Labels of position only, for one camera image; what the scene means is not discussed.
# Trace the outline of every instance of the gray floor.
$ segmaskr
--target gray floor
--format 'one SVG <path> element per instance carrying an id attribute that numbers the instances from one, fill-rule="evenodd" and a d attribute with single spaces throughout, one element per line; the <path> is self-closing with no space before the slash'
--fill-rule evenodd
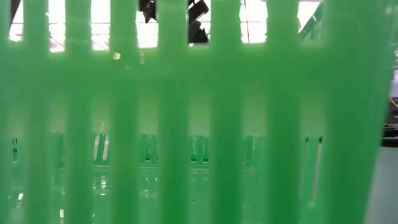
<path id="1" fill-rule="evenodd" d="M 398 223 L 398 148 L 379 151 L 366 223 Z"/>

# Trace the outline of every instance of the green plastic basket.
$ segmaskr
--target green plastic basket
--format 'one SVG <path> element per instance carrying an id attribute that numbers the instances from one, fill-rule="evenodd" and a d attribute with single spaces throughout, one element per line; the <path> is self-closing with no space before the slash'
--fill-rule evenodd
<path id="1" fill-rule="evenodd" d="M 111 0 L 94 52 L 90 1 L 66 0 L 59 54 L 47 5 L 24 1 L 12 43 L 0 1 L 0 224 L 364 222 L 395 1 L 325 0 L 297 33 L 298 2 L 268 0 L 266 43 L 243 45 L 239 0 L 212 0 L 189 47 L 186 0 L 161 0 L 139 49 L 137 1 Z"/>

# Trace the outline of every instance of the black object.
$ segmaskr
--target black object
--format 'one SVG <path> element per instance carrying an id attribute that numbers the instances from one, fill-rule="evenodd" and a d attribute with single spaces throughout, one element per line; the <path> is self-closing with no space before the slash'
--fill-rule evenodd
<path id="1" fill-rule="evenodd" d="M 14 21 L 15 15 L 17 14 L 17 10 L 19 8 L 20 3 L 21 3 L 21 0 L 12 0 L 11 1 L 10 28 L 11 28 L 12 22 Z"/>
<path id="2" fill-rule="evenodd" d="M 398 104 L 398 98 L 391 98 Z M 383 146 L 398 147 L 398 107 L 389 103 L 389 111 L 383 129 Z"/>
<path id="3" fill-rule="evenodd" d="M 145 17 L 145 23 L 148 23 L 150 19 L 156 20 L 156 3 L 150 2 L 149 6 L 143 10 Z"/>
<path id="4" fill-rule="evenodd" d="M 200 28 L 201 23 L 199 21 L 193 21 L 189 25 L 188 30 L 188 42 L 190 44 L 202 43 L 205 44 L 209 41 L 206 31 Z"/>
<path id="5" fill-rule="evenodd" d="M 139 0 L 138 11 L 143 12 L 149 7 L 150 0 Z"/>
<path id="6" fill-rule="evenodd" d="M 191 5 L 191 4 L 194 4 L 195 3 L 195 0 L 188 0 L 188 7 Z"/>
<path id="7" fill-rule="evenodd" d="M 204 0 L 200 0 L 197 3 L 193 3 L 193 6 L 188 10 L 189 24 L 191 22 L 198 20 L 202 15 L 209 11 Z"/>

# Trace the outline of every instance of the green vertical bar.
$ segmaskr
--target green vertical bar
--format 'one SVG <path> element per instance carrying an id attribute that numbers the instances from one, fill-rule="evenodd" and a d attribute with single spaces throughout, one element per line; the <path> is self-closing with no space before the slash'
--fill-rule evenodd
<path id="1" fill-rule="evenodd" d="M 0 99 L 0 224 L 9 223 L 12 147 L 7 135 L 6 104 Z"/>
<path id="2" fill-rule="evenodd" d="M 149 155 L 150 155 L 150 162 L 156 163 L 157 162 L 157 139 L 155 135 L 152 135 L 149 140 Z"/>
<path id="3" fill-rule="evenodd" d="M 392 77 L 393 64 L 386 63 L 393 57 L 387 54 L 391 43 L 386 31 L 391 27 L 386 3 L 325 1 L 329 68 L 324 76 L 333 78 L 324 80 L 328 83 L 324 223 L 364 223 Z M 363 110 L 364 101 L 373 109 Z"/>
<path id="4" fill-rule="evenodd" d="M 256 166 L 263 172 L 266 166 L 265 160 L 262 159 L 265 157 L 267 152 L 267 137 L 266 136 L 259 136 L 256 138 L 256 149 L 255 149 L 255 157 L 256 157 Z"/>
<path id="5" fill-rule="evenodd" d="M 267 105 L 270 109 L 267 114 L 269 138 L 265 157 L 266 218 L 272 224 L 296 224 L 299 222 L 301 168 L 299 111 L 295 99 L 282 91 L 273 89 Z M 278 106 L 281 100 L 290 102 L 289 110 Z"/>
<path id="6" fill-rule="evenodd" d="M 254 146 L 256 144 L 256 138 L 254 136 L 246 136 L 244 138 L 244 152 L 243 159 L 246 166 L 252 166 L 252 159 L 254 153 Z"/>
<path id="7" fill-rule="evenodd" d="M 99 134 L 97 156 L 94 158 L 95 165 L 102 164 L 104 148 L 105 148 L 105 134 Z"/>
<path id="8" fill-rule="evenodd" d="M 84 57 L 91 50 L 91 0 L 65 0 L 65 50 Z"/>
<path id="9" fill-rule="evenodd" d="M 0 50 L 8 42 L 10 8 L 10 0 L 0 1 Z"/>
<path id="10" fill-rule="evenodd" d="M 25 144 L 25 223 L 50 223 L 51 152 L 48 93 L 30 88 Z"/>
<path id="11" fill-rule="evenodd" d="M 208 192 L 206 192 L 206 187 L 204 185 L 204 178 L 203 177 L 197 177 L 197 181 L 195 182 L 197 185 L 197 198 L 196 198 L 196 210 L 195 210 L 195 217 L 200 218 L 203 220 L 203 222 L 208 222 L 208 210 L 209 206 L 207 204 L 208 197 L 205 195 L 208 195 Z"/>
<path id="12" fill-rule="evenodd" d="M 307 166 L 308 139 L 309 137 L 306 136 L 305 138 L 302 138 L 300 142 L 300 198 L 302 198 L 303 194 L 305 168 Z"/>
<path id="13" fill-rule="evenodd" d="M 9 41 L 9 18 L 10 18 L 10 1 L 0 1 L 0 64 L 3 60 L 7 59 L 8 52 L 6 51 L 6 45 Z M 0 69 L 0 78 L 5 79 L 3 76 L 3 69 Z M 4 80 L 0 83 L 0 90 L 3 89 L 3 85 L 7 83 Z M 6 104 L 3 96 L 0 98 L 0 224 L 9 223 L 10 217 L 10 206 L 8 196 L 11 193 L 11 162 L 12 162 L 12 147 L 8 144 L 7 135 L 7 117 L 6 117 Z"/>
<path id="14" fill-rule="evenodd" d="M 203 178 L 203 182 L 201 183 L 201 194 L 202 195 L 210 195 L 210 180 L 208 177 Z M 201 211 L 203 215 L 203 220 L 205 220 L 207 223 L 209 223 L 210 220 L 210 215 L 211 215 L 211 204 L 210 204 L 210 198 L 209 196 L 207 197 L 202 197 L 201 198 Z"/>
<path id="15" fill-rule="evenodd" d="M 162 224 L 188 223 L 188 91 L 164 81 L 159 106 L 159 197 Z"/>
<path id="16" fill-rule="evenodd" d="M 48 0 L 24 0 L 24 42 L 35 54 L 49 49 Z"/>
<path id="17" fill-rule="evenodd" d="M 157 1 L 159 13 L 159 51 L 169 56 L 188 49 L 187 1 Z"/>
<path id="18" fill-rule="evenodd" d="M 190 164 L 193 162 L 192 159 L 195 160 L 195 163 L 197 162 L 197 149 L 195 147 L 195 137 L 189 136 L 188 137 L 188 156 L 189 156 L 189 160 L 190 160 Z"/>
<path id="19" fill-rule="evenodd" d="M 60 223 L 60 210 L 64 209 L 62 202 L 62 192 L 58 190 L 51 191 L 50 219 L 52 223 Z"/>
<path id="20" fill-rule="evenodd" d="M 242 111 L 237 83 L 224 82 L 215 89 L 210 129 L 212 224 L 242 222 Z"/>
<path id="21" fill-rule="evenodd" d="M 24 172 L 26 166 L 24 145 L 25 145 L 24 142 L 21 139 L 18 139 L 18 145 L 17 145 L 18 163 L 15 166 L 13 165 L 13 173 L 12 173 L 12 177 L 16 181 L 17 185 L 24 184 L 24 177 L 25 177 Z"/>
<path id="22" fill-rule="evenodd" d="M 203 162 L 209 162 L 209 139 L 203 140 Z"/>
<path id="23" fill-rule="evenodd" d="M 110 224 L 110 210 L 111 210 L 111 202 L 109 195 L 100 195 L 95 198 L 95 224 Z"/>
<path id="24" fill-rule="evenodd" d="M 65 162 L 65 150 L 63 148 L 63 134 L 54 133 L 52 135 L 54 145 L 53 145 L 53 160 L 56 169 L 64 166 Z"/>
<path id="25" fill-rule="evenodd" d="M 322 149 L 321 149 L 321 155 L 320 155 L 320 163 L 318 165 L 318 183 L 317 183 L 317 191 L 315 194 L 315 203 L 313 209 L 313 216 L 311 217 L 312 220 L 315 220 L 315 223 L 326 223 L 325 220 L 327 219 L 327 212 L 328 212 L 328 207 L 325 204 L 325 199 L 327 199 L 327 188 L 325 187 L 325 180 L 328 179 L 326 174 L 324 173 L 325 168 L 325 152 L 328 150 L 328 145 L 325 144 L 328 142 L 327 139 L 322 137 Z"/>
<path id="26" fill-rule="evenodd" d="M 297 0 L 267 1 L 267 42 L 289 46 L 298 40 L 298 9 Z"/>
<path id="27" fill-rule="evenodd" d="M 307 153 L 305 154 L 305 164 L 304 164 L 304 173 L 303 173 L 303 188 L 302 188 L 302 196 L 301 196 L 301 205 L 302 205 L 302 222 L 310 223 L 310 220 L 313 219 L 313 194 L 314 194 L 314 185 L 316 177 L 316 169 L 317 169 L 317 159 L 318 159 L 318 148 L 319 148 L 319 138 L 316 136 L 310 136 L 308 138 L 308 147 Z"/>
<path id="28" fill-rule="evenodd" d="M 137 0 L 111 0 L 111 51 L 125 54 L 137 54 L 136 12 Z"/>
<path id="29" fill-rule="evenodd" d="M 145 162 L 145 158 L 148 152 L 148 134 L 142 134 L 140 138 L 139 148 L 139 162 Z"/>
<path id="30" fill-rule="evenodd" d="M 205 153 L 205 137 L 197 136 L 194 140 L 194 147 L 197 151 L 197 164 L 203 164 L 203 154 Z"/>
<path id="31" fill-rule="evenodd" d="M 78 87 L 73 88 L 71 94 L 65 135 L 65 222 L 87 224 L 92 222 L 93 215 L 90 101 L 87 92 Z"/>
<path id="32" fill-rule="evenodd" d="M 241 43 L 240 0 L 211 1 L 211 47 L 230 49 Z"/>
<path id="33" fill-rule="evenodd" d="M 198 195 L 198 184 L 199 181 L 198 177 L 190 177 L 188 179 L 189 181 L 189 210 L 188 210 L 188 220 L 190 222 L 192 221 L 197 221 L 200 218 L 201 211 L 198 209 L 197 205 L 197 198 L 199 197 Z"/>
<path id="34" fill-rule="evenodd" d="M 299 222 L 300 126 L 297 68 L 297 0 L 267 1 L 266 219 L 272 224 Z M 280 102 L 289 102 L 289 110 Z"/>
<path id="35" fill-rule="evenodd" d="M 114 89 L 109 135 L 111 220 L 112 223 L 138 223 L 138 112 L 137 85 L 120 83 Z"/>

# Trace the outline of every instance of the green plastic crate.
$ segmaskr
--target green plastic crate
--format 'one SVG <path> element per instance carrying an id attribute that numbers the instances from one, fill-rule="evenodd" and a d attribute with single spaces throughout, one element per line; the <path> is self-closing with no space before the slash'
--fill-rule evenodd
<path id="1" fill-rule="evenodd" d="M 94 52 L 90 1 L 66 0 L 51 54 L 47 1 L 24 1 L 21 43 L 0 2 L 0 224 L 363 223 L 395 2 L 326 0 L 303 41 L 297 1 L 268 0 L 266 43 L 243 45 L 239 0 L 213 0 L 191 48 L 186 1 L 161 0 L 156 49 L 136 6 L 111 1 Z"/>

